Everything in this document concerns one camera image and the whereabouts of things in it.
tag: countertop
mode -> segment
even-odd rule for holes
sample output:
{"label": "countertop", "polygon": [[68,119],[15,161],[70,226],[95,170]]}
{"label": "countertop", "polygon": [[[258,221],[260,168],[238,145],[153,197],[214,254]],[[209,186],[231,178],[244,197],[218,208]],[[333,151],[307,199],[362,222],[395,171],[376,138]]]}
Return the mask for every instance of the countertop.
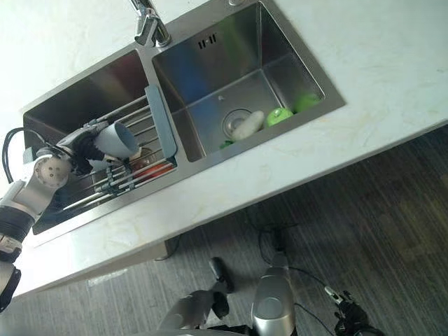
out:
{"label": "countertop", "polygon": [[[154,0],[165,22],[204,2]],[[38,248],[25,240],[16,295],[101,267],[447,123],[448,2],[276,2],[346,105]],[[23,6],[0,3],[1,141],[21,126],[22,106],[134,36],[127,0]],[[10,156],[14,171],[23,146],[18,138]],[[3,172],[0,180],[4,193]]]}

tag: stainless steel sink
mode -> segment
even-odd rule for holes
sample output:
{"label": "stainless steel sink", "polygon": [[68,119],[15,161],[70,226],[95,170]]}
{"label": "stainless steel sink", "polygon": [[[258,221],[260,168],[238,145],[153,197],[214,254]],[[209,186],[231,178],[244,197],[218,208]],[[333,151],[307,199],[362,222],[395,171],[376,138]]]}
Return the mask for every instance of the stainless steel sink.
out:
{"label": "stainless steel sink", "polygon": [[192,162],[219,151],[251,112],[293,110],[295,101],[310,93],[324,98],[261,3],[160,53],[153,65]]}
{"label": "stainless steel sink", "polygon": [[[72,177],[34,226],[36,244],[344,104],[272,0],[246,0],[240,6],[211,0],[170,22],[167,29],[172,38],[167,47],[133,43],[25,109],[24,125],[51,141],[93,119],[123,121],[137,136],[147,164],[142,167],[141,160],[135,160],[131,166],[137,165],[136,170],[118,167]],[[317,104],[221,149],[250,113],[267,115],[281,106],[295,110],[306,95],[317,97]],[[28,134],[25,141],[28,146],[39,144]],[[159,169],[157,176],[154,168]],[[114,192],[103,188],[111,181]]]}

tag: drain strainer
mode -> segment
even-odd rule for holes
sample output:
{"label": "drain strainer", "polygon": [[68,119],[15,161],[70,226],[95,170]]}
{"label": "drain strainer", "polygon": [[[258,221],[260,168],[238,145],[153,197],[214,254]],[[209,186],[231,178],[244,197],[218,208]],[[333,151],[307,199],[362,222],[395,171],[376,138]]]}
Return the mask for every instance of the drain strainer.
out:
{"label": "drain strainer", "polygon": [[223,120],[223,132],[227,138],[232,138],[233,131],[241,125],[245,119],[250,116],[251,112],[245,108],[238,108],[229,112]]}

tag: white object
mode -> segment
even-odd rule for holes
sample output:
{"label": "white object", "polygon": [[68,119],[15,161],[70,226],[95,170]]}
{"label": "white object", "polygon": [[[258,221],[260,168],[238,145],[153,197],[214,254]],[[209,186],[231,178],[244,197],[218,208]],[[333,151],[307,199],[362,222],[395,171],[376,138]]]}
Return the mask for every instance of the white object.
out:
{"label": "white object", "polygon": [[262,111],[253,112],[235,129],[235,131],[233,131],[232,140],[240,141],[251,136],[261,128],[264,121],[265,114]]}
{"label": "white object", "polygon": [[[119,159],[127,159],[139,151],[134,135],[120,122],[115,122],[103,129],[94,144],[101,152]],[[94,171],[111,165],[107,161],[89,160],[89,163]]]}

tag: black cable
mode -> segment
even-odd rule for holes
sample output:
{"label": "black cable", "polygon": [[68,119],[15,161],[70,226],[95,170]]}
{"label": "black cable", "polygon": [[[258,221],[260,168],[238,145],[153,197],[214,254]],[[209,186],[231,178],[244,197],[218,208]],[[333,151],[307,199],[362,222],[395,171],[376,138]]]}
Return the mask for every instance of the black cable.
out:
{"label": "black cable", "polygon": [[[269,259],[266,257],[266,255],[265,255],[264,252],[263,252],[263,234],[264,234],[264,233],[272,233],[273,230],[266,230],[265,228],[259,228],[259,227],[256,227],[256,226],[252,223],[252,220],[251,220],[251,218],[250,218],[250,216],[249,216],[249,213],[248,213],[248,211],[247,211],[247,208],[245,209],[245,212],[246,212],[246,217],[247,217],[247,220],[248,220],[248,222],[249,222],[249,225],[250,225],[254,230],[257,230],[257,231],[258,231],[258,249],[260,250],[260,257],[265,261],[265,263],[267,263],[268,265],[270,265],[271,262],[269,261]],[[299,225],[299,223],[294,223],[294,224],[286,225],[286,226],[283,226],[283,227],[278,227],[278,226],[276,226],[276,229],[275,229],[275,230],[285,230],[285,229],[289,229],[289,228],[294,228],[295,226],[298,226],[298,225]],[[314,279],[315,281],[319,282],[322,286],[324,286],[324,287],[326,286],[325,282],[323,282],[320,278],[318,278],[317,276],[315,276],[314,274],[312,274],[310,271],[307,271],[307,270],[302,269],[302,268],[299,268],[299,267],[292,267],[292,266],[290,266],[289,269],[290,269],[290,270],[295,270],[295,271],[297,271],[297,272],[301,272],[301,273],[303,273],[303,274],[306,274],[308,277],[311,277],[311,278]]]}
{"label": "black cable", "polygon": [[331,332],[331,330],[329,329],[329,327],[327,327],[327,325],[324,323],[324,322],[322,322],[322,320],[319,318],[319,317],[317,317],[315,314],[313,314],[313,313],[311,313],[307,308],[305,308],[305,306],[303,306],[303,305],[301,305],[300,303],[297,303],[297,302],[294,302],[294,305],[295,306],[298,306],[298,307],[300,307],[300,308],[302,308],[303,310],[305,310],[309,315],[311,315],[311,316],[313,316],[324,328],[325,328],[325,330],[327,330],[327,332],[330,334],[330,335],[332,335],[332,336],[334,336],[334,334]]}
{"label": "black cable", "polygon": [[268,265],[271,265],[271,262],[266,258],[265,254],[263,253],[263,231],[258,231],[258,249],[260,250],[260,257],[267,263]]}
{"label": "black cable", "polygon": [[165,257],[157,258],[157,259],[155,259],[155,261],[165,261],[166,259],[170,259],[172,256],[174,256],[174,254],[179,249],[179,246],[181,245],[181,238],[182,238],[182,236],[183,236],[183,234],[180,234],[177,237],[176,243],[175,243],[173,251],[171,251],[171,253],[168,253],[168,255],[166,255]]}
{"label": "black cable", "polygon": [[305,269],[301,269],[301,268],[293,267],[293,266],[290,266],[289,269],[290,269],[290,270],[295,270],[295,271],[301,272],[301,273],[303,273],[303,274],[306,274],[308,277],[313,278],[314,280],[316,280],[317,282],[319,282],[323,287],[327,286],[325,282],[323,282],[323,281],[320,280],[317,276],[315,276],[314,274],[312,274],[311,272],[309,272],[309,271],[307,271],[307,270],[305,270]]}
{"label": "black cable", "polygon": [[35,134],[40,141],[44,144],[47,144],[47,141],[41,136],[37,131],[33,129],[28,129],[25,127],[17,127],[13,128],[11,131],[6,133],[5,141],[3,143],[3,150],[1,152],[1,163],[3,165],[3,170],[5,171],[6,178],[8,179],[8,183],[13,182],[13,176],[11,175],[11,171],[9,169],[9,158],[8,158],[8,148],[11,140],[18,132],[30,132]]}
{"label": "black cable", "polygon": [[57,145],[53,145],[52,143],[45,140],[45,138],[39,132],[35,131],[34,129],[30,129],[30,128],[26,128],[26,127],[13,128],[11,131],[6,133],[5,141],[3,142],[3,149],[1,152],[1,163],[3,165],[3,170],[5,171],[5,175],[6,175],[6,179],[8,180],[8,183],[12,183],[14,181],[13,176],[11,175],[11,171],[9,169],[8,149],[9,149],[9,144],[10,144],[11,140],[18,132],[30,132],[30,133],[36,135],[38,137],[38,139],[40,141],[42,141],[42,143],[44,145],[51,147],[51,148],[59,151],[60,153],[68,155],[70,158],[73,157],[73,155],[70,154],[67,150],[65,150]]}

